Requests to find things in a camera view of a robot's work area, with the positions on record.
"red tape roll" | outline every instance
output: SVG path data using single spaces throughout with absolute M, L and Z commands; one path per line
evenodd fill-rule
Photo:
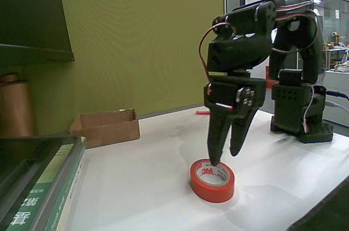
M 206 182 L 208 175 L 219 178 L 219 184 Z M 192 190 L 202 199 L 222 203 L 229 200 L 234 194 L 235 176 L 232 170 L 224 163 L 213 166 L 209 159 L 200 159 L 190 167 L 190 183 Z

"cable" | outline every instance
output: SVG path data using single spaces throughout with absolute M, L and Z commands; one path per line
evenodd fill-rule
M 310 99 L 309 105 L 306 107 L 306 110 L 305 110 L 304 115 L 303 115 L 303 129 L 304 129 L 305 133 L 308 133 L 308 127 L 306 125 L 305 116 L 306 116 L 306 114 L 311 106 L 311 103 L 312 103 L 312 100 L 314 99 L 314 94 L 315 94 L 314 85 L 310 85 L 310 87 L 311 87 L 311 99 Z
M 326 42 L 325 42 L 325 38 L 323 37 L 323 32 L 322 32 L 321 26 L 318 25 L 317 28 L 319 29 L 319 31 L 320 31 L 320 33 L 321 33 L 321 37 L 322 37 L 323 50 L 324 50 L 324 52 L 325 52 L 325 70 L 324 70 L 324 72 L 326 72 L 326 70 L 327 70 L 327 61 L 328 61 L 327 49 L 326 49 Z
M 299 9 L 299 8 L 304 7 L 304 6 L 311 5 L 312 3 L 313 3 L 313 0 L 305 1 L 305 2 L 301 2 L 298 4 L 289 5 L 289 6 L 280 6 L 276 9 L 276 12 L 283 12 L 283 11 L 289 11 L 289 10 L 293 10 L 293 9 Z
M 349 97 L 346 94 L 338 92 L 338 91 L 326 90 L 326 95 L 344 98 L 344 99 L 347 99 L 349 101 Z
M 338 107 L 341 108 L 342 110 L 346 111 L 347 113 L 349 113 L 349 110 L 347 108 L 345 108 L 344 106 L 341 106 L 337 103 L 331 102 L 331 101 L 326 101 L 325 105 L 328 107 Z
M 294 17 L 306 17 L 307 19 L 311 20 L 311 21 L 314 21 L 315 23 L 315 26 L 316 26 L 316 32 L 315 32 L 315 36 L 313 38 L 313 40 L 311 41 L 311 43 L 305 47 L 305 48 L 299 48 L 297 50 L 293 50 L 293 51 L 286 51 L 286 50 L 280 50 L 278 48 L 272 48 L 273 51 L 276 51 L 276 52 L 279 52 L 279 53 L 284 53 L 284 54 L 289 54 L 289 53 L 297 53 L 299 51 L 303 51 L 303 50 L 307 50 L 308 48 L 310 48 L 316 41 L 317 39 L 317 35 L 318 35 L 318 18 L 317 18 L 317 15 L 312 11 L 312 10 L 307 10 L 309 12 L 312 12 L 314 14 L 314 16 L 316 17 L 317 21 L 315 21 L 315 19 L 311 18 L 309 15 L 307 14 L 303 14 L 303 13 L 294 13 L 294 14 L 288 14 L 286 16 L 283 16 L 283 17 L 278 17 L 276 18 L 277 21 L 282 21 L 282 20 L 288 20 L 288 19 L 292 19 Z
M 215 28 L 217 28 L 217 27 L 219 27 L 219 26 L 223 26 L 223 25 L 230 26 L 230 27 L 233 29 L 232 37 L 235 37 L 235 34 L 236 34 L 235 28 L 234 28 L 229 22 L 221 22 L 221 23 L 215 24 L 215 25 L 213 25 L 211 28 L 209 28 L 209 29 L 205 32 L 205 34 L 202 36 L 202 38 L 201 38 L 201 40 L 200 40 L 200 43 L 198 44 L 198 55 L 199 55 L 199 57 L 200 57 L 200 60 L 201 60 L 203 69 L 205 70 L 205 74 L 206 74 L 206 77 L 207 77 L 207 79 L 208 79 L 209 82 L 211 82 L 211 79 L 210 79 L 210 77 L 209 77 L 209 73 L 208 73 L 208 70 L 207 70 L 207 66 L 206 66 L 205 60 L 203 60 L 203 57 L 202 57 L 202 55 L 201 55 L 201 46 L 202 46 L 202 43 L 203 43 L 204 39 L 207 37 L 207 35 L 208 35 L 212 30 L 214 30 Z

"cardboard box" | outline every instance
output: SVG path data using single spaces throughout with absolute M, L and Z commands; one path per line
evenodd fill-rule
M 86 148 L 140 138 L 140 128 L 134 110 L 78 114 L 70 127 L 70 133 L 86 137 Z

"green wall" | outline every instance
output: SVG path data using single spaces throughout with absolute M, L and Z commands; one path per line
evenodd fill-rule
M 202 103 L 197 45 L 223 0 L 62 1 L 75 62 L 22 71 L 41 134 L 67 130 L 79 112 Z

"book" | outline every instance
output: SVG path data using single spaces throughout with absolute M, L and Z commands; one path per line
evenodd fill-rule
M 80 174 L 81 174 L 81 171 L 82 171 L 82 165 L 83 165 L 84 162 L 85 162 L 85 156 L 82 157 L 80 165 L 79 165 L 79 167 L 77 169 L 77 172 L 75 174 L 75 177 L 74 177 L 74 180 L 73 180 L 73 184 L 70 187 L 70 190 L 69 190 L 69 193 L 68 193 L 68 196 L 67 196 L 67 200 L 65 201 L 65 204 L 64 204 L 64 207 L 63 207 L 63 210 L 62 210 L 62 214 L 61 214 L 61 217 L 59 219 L 56 231 L 64 231 L 65 227 L 67 226 L 69 213 L 70 213 L 70 208 L 71 208 L 71 205 L 73 203 L 75 190 L 76 190 L 76 187 L 77 187 L 77 183 L 79 181 L 79 177 L 80 177 Z
M 63 186 L 66 186 L 67 182 L 69 181 L 70 183 L 73 182 L 73 179 L 70 178 L 70 174 L 75 175 L 76 170 L 81 162 L 81 157 L 83 155 L 83 152 L 86 146 L 85 138 L 82 139 L 82 143 L 83 143 L 83 149 L 80 152 L 79 156 L 74 161 L 73 166 L 71 167 L 71 170 L 68 176 L 66 177 L 66 180 Z M 60 169 L 64 165 L 65 159 L 67 158 L 73 145 L 74 144 L 72 143 L 72 144 L 62 145 L 60 147 L 58 152 L 55 154 L 53 159 L 50 161 L 50 163 L 48 164 L 48 166 L 40 176 L 37 183 L 34 185 L 32 190 L 30 191 L 27 198 L 23 201 L 23 204 L 21 205 L 17 214 L 14 216 L 13 220 L 11 221 L 9 227 L 7 228 L 7 231 L 27 231 L 30 229 L 33 223 L 33 220 L 35 219 L 35 216 L 38 213 L 43 200 L 45 199 L 48 191 L 50 190 L 57 173 L 60 171 Z
M 84 148 L 81 150 L 78 158 L 76 159 L 73 166 L 71 167 L 69 175 L 67 176 L 67 180 L 65 181 L 65 183 L 64 183 L 64 185 L 63 185 L 63 187 L 62 187 L 62 189 L 57 197 L 56 203 L 52 209 L 52 212 L 51 212 L 49 219 L 47 220 L 47 224 L 46 224 L 44 231 L 55 231 L 58 227 L 58 223 L 60 221 L 62 211 L 63 211 L 64 206 L 66 204 L 66 201 L 69 197 L 69 191 L 70 191 L 71 187 L 73 186 L 74 181 L 77 181 L 76 175 L 80 174 L 81 167 L 83 165 L 82 163 L 84 161 L 83 155 L 85 152 L 86 141 L 83 141 L 83 145 L 84 145 Z

